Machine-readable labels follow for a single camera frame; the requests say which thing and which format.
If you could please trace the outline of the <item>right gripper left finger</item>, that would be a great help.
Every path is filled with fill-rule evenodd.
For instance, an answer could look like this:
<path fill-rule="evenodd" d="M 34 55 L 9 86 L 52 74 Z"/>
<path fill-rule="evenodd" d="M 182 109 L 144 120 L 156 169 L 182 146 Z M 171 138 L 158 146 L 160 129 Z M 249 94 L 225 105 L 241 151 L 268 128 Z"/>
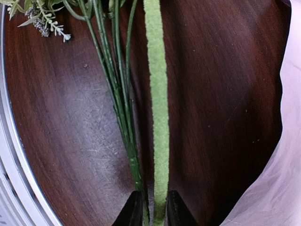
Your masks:
<path fill-rule="evenodd" d="M 133 191 L 112 226 L 142 226 L 143 198 L 142 192 Z"/>

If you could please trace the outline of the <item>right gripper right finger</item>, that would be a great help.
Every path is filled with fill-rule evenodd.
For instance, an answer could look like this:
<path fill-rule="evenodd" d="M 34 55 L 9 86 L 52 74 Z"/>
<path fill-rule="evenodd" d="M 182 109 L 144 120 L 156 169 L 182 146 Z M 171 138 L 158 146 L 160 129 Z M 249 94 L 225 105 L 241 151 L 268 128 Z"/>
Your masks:
<path fill-rule="evenodd" d="M 195 218 L 176 190 L 168 192 L 167 220 L 169 226 L 198 226 Z"/>

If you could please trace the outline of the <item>white flower bunch green leaves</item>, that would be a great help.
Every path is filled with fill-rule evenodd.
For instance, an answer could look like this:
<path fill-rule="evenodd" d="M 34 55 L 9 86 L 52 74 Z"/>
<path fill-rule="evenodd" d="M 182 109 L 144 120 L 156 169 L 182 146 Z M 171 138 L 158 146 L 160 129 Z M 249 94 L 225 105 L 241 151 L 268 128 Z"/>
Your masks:
<path fill-rule="evenodd" d="M 122 141 L 127 153 L 131 175 L 135 183 L 135 191 L 142 192 L 143 198 L 143 226 L 150 224 L 147 201 L 140 163 L 133 114 L 133 101 L 130 97 L 130 69 L 129 51 L 134 13 L 137 2 L 131 5 L 127 28 L 126 56 L 122 56 L 119 30 L 119 13 L 123 6 L 122 0 L 110 0 L 108 9 L 103 8 L 100 0 L 26 0 L 21 6 L 17 0 L 2 0 L 3 6 L 8 7 L 10 17 L 17 11 L 27 17 L 24 26 L 34 24 L 43 37 L 54 35 L 63 37 L 63 41 L 71 38 L 58 24 L 53 5 L 63 3 L 63 6 L 77 20 L 87 23 L 92 40 L 105 75 L 109 91 L 111 92 L 113 108 L 116 114 Z"/>

